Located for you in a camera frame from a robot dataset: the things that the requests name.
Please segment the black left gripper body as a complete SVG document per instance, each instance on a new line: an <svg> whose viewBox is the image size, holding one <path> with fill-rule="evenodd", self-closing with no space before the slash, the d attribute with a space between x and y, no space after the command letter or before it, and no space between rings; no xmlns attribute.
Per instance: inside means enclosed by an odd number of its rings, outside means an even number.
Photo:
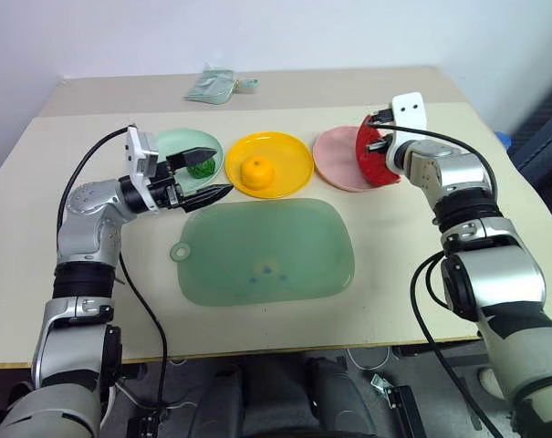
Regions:
<svg viewBox="0 0 552 438"><path fill-rule="evenodd" d="M158 162L150 178L150 195L158 208L185 209L182 187L175 181L175 173L187 166L182 154L171 154Z"/></svg>

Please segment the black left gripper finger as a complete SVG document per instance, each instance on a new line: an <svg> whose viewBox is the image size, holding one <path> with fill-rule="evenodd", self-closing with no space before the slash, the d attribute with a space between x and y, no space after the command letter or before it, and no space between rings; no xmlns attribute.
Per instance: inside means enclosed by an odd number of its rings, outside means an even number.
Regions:
<svg viewBox="0 0 552 438"><path fill-rule="evenodd" d="M190 213L216 203L234 189L232 184L211 184L182 198L182 209Z"/></svg>
<svg viewBox="0 0 552 438"><path fill-rule="evenodd" d="M189 168L211 160L217 150L208 147L194 147L185 151L176 152L167 156L167 164L172 172L182 168Z"/></svg>

